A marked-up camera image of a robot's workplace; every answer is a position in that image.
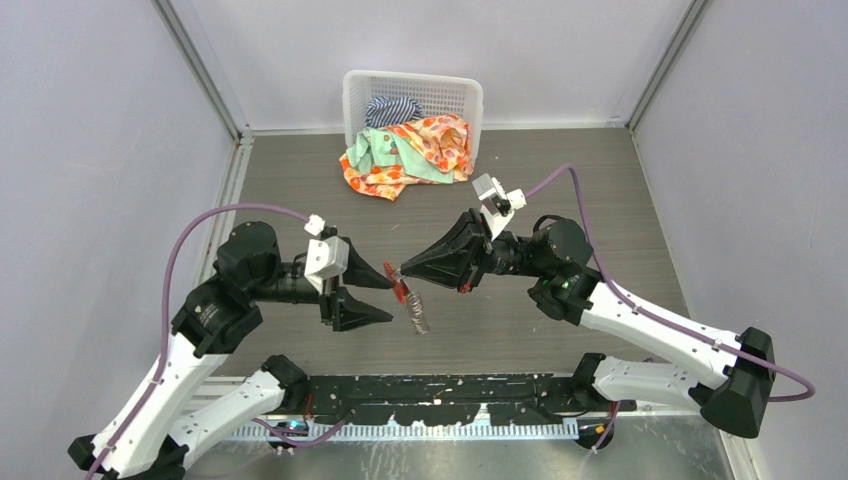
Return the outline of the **metal keyring holder red handle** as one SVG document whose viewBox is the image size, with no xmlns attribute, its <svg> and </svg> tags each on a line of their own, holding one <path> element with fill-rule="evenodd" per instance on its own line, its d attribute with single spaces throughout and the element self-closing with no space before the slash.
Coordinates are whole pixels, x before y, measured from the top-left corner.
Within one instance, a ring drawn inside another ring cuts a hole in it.
<svg viewBox="0 0 848 480">
<path fill-rule="evenodd" d="M 418 335 L 430 332 L 426 320 L 424 305 L 421 294 L 410 289 L 404 276 L 399 269 L 395 269 L 390 262 L 383 262 L 386 277 L 392 283 L 392 290 L 397 300 L 405 306 L 410 321 Z"/>
</svg>

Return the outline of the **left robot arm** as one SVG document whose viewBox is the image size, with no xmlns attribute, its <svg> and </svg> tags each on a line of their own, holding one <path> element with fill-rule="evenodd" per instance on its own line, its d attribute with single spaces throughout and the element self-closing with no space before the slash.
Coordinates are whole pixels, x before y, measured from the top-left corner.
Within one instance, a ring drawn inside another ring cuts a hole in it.
<svg viewBox="0 0 848 480">
<path fill-rule="evenodd" d="M 186 407 L 206 379 L 262 322 L 264 302 L 310 304 L 337 332 L 385 323 L 391 315 L 355 299 L 350 286 L 388 290 L 391 281 L 322 222 L 307 250 L 286 262 L 264 222 L 236 226 L 217 251 L 213 275 L 171 318 L 161 352 L 127 404 L 100 432 L 76 438 L 79 469 L 106 479 L 179 479 L 211 446 L 275 409 L 298 412 L 307 374 L 284 355 L 269 357 L 235 391 L 193 414 Z"/>
</svg>

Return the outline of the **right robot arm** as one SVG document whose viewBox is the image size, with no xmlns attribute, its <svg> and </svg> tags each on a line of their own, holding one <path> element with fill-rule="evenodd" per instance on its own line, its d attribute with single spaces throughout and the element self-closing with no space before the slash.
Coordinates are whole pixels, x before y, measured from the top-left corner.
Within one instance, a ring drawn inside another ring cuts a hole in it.
<svg viewBox="0 0 848 480">
<path fill-rule="evenodd" d="M 527 291 L 548 318 L 604 332 L 664 359 L 631 362 L 587 353 L 573 374 L 571 397 L 584 410 L 644 400 L 697 412 L 742 438 L 759 435 L 775 373 L 773 340 L 754 327 L 715 329 L 646 302 L 589 266 L 594 250 L 581 226 L 544 215 L 531 236 L 493 236 L 477 209 L 462 213 L 434 244 L 406 260 L 404 277 L 468 293 L 486 274 L 530 277 Z"/>
</svg>

